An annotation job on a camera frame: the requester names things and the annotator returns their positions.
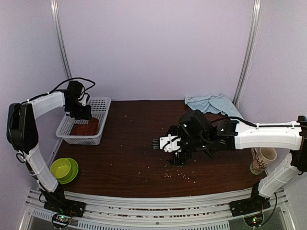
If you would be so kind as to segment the light blue towel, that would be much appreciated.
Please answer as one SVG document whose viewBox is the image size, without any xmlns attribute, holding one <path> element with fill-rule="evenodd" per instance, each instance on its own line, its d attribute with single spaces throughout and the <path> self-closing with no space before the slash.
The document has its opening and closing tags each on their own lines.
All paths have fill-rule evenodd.
<svg viewBox="0 0 307 230">
<path fill-rule="evenodd" d="M 232 101 L 223 94 L 186 97 L 184 103 L 190 109 L 200 110 L 204 114 L 212 113 L 243 118 Z"/>
</svg>

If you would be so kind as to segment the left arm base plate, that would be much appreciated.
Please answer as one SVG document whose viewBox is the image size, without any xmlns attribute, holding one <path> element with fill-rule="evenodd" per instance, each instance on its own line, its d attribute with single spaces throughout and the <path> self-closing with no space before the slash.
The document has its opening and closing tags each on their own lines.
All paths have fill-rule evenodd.
<svg viewBox="0 0 307 230">
<path fill-rule="evenodd" d="M 64 200 L 59 201 L 48 198 L 44 203 L 44 209 L 71 217 L 82 217 L 86 204 L 80 201 Z"/>
</svg>

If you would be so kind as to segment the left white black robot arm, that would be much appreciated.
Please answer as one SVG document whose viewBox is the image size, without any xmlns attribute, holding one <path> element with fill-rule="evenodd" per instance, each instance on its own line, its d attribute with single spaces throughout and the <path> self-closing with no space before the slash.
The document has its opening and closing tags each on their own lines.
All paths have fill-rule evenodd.
<svg viewBox="0 0 307 230">
<path fill-rule="evenodd" d="M 69 202 L 41 155 L 36 120 L 62 107 L 76 120 L 91 119 L 91 106 L 87 103 L 90 95 L 81 81 L 81 77 L 68 79 L 65 81 L 68 83 L 66 89 L 56 86 L 24 102 L 12 103 L 8 110 L 7 140 L 17 152 L 17 160 L 26 165 L 46 199 L 50 199 L 51 206 L 59 213 L 69 209 Z"/>
</svg>

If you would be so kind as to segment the rust brown towel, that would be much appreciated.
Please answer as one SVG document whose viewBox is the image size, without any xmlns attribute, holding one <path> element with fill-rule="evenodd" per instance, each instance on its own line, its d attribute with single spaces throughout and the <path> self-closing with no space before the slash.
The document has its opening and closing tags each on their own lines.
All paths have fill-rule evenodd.
<svg viewBox="0 0 307 230">
<path fill-rule="evenodd" d="M 97 134 L 99 120 L 91 118 L 87 124 L 74 124 L 71 136 L 94 136 Z"/>
</svg>

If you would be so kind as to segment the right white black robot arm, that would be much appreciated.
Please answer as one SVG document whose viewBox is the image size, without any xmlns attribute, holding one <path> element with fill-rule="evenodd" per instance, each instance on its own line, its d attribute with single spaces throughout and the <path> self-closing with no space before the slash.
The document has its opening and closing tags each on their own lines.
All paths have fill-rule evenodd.
<svg viewBox="0 0 307 230">
<path fill-rule="evenodd" d="M 257 211 L 264 202 L 288 183 L 295 175 L 307 171 L 307 119 L 299 116 L 296 121 L 277 124 L 260 124 L 240 117 L 225 117 L 213 122 L 200 110 L 189 111 L 179 119 L 178 126 L 171 126 L 166 136 L 158 139 L 157 148 L 173 154 L 173 164 L 185 164 L 191 154 L 203 151 L 213 158 L 218 151 L 249 148 L 289 149 L 284 161 L 267 177 L 257 182 L 246 208 Z"/>
</svg>

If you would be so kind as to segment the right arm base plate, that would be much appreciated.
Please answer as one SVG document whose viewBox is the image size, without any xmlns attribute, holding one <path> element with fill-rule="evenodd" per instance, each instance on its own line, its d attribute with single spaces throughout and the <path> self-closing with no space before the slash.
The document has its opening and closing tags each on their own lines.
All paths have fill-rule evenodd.
<svg viewBox="0 0 307 230">
<path fill-rule="evenodd" d="M 254 200 L 250 198 L 233 201 L 229 203 L 230 211 L 233 217 L 247 215 L 254 212 L 260 212 L 261 210 L 271 207 L 268 199 Z"/>
</svg>

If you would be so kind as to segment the white perforated plastic basket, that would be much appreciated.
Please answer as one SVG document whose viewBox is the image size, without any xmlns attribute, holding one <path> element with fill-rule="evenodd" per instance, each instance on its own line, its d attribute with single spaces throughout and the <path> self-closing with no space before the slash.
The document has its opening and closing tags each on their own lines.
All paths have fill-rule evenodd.
<svg viewBox="0 0 307 230">
<path fill-rule="evenodd" d="M 95 135 L 71 135 L 74 125 L 86 125 L 88 120 L 76 120 L 71 118 L 69 113 L 66 112 L 62 118 L 57 130 L 56 136 L 62 138 L 68 144 L 73 145 L 98 145 L 100 144 L 103 134 L 104 126 L 106 123 L 108 111 L 111 105 L 111 98 L 109 97 L 93 97 L 87 102 L 91 106 L 92 118 L 98 119 L 97 134 Z"/>
</svg>

